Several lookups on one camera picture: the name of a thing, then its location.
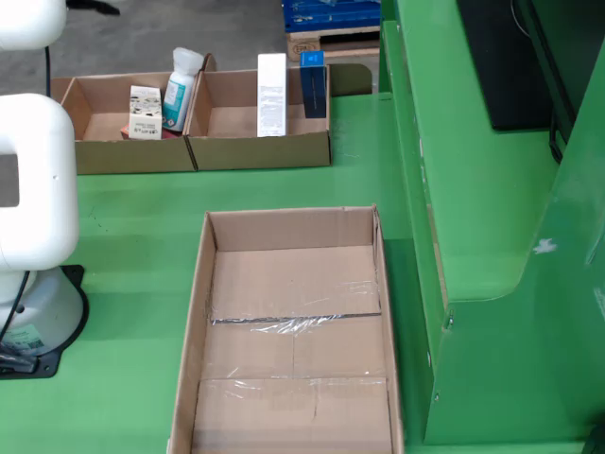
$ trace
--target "small white box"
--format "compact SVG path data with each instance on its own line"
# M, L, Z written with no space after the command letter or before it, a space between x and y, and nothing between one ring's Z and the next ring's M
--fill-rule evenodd
M258 137L287 134L287 82L285 54L258 56Z
M130 87L130 139L162 139L162 96L159 88Z

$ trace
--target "tall white box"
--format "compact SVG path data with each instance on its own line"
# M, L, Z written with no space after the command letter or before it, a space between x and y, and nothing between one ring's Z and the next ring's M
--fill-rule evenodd
M285 54L258 56L258 137L287 135Z

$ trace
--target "green work surface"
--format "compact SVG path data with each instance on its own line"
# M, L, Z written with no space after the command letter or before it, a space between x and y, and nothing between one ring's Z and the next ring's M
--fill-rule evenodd
M519 282L557 172L547 131L499 133L456 0L398 0L450 301Z
M392 101L333 111L332 167L79 179L90 320L54 378L0 384L2 452L165 452L205 211L376 203L394 317L421 307Z

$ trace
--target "open cardboard box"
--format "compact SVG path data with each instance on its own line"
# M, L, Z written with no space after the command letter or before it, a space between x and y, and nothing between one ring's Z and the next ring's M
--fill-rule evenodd
M184 133L202 170L329 166L330 68L326 118L306 118L299 68L287 70L287 136L257 137L257 72L207 69Z
M78 174L195 171L186 139L125 140L130 86L158 87L171 73L73 78L61 105L74 123Z
M375 208L207 214L168 452L403 450Z

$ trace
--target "blue crate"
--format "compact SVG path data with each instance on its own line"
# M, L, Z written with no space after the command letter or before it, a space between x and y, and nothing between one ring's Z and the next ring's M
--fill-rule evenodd
M285 32L314 31L357 26L380 26L380 4L337 0L334 6L320 0L283 0Z

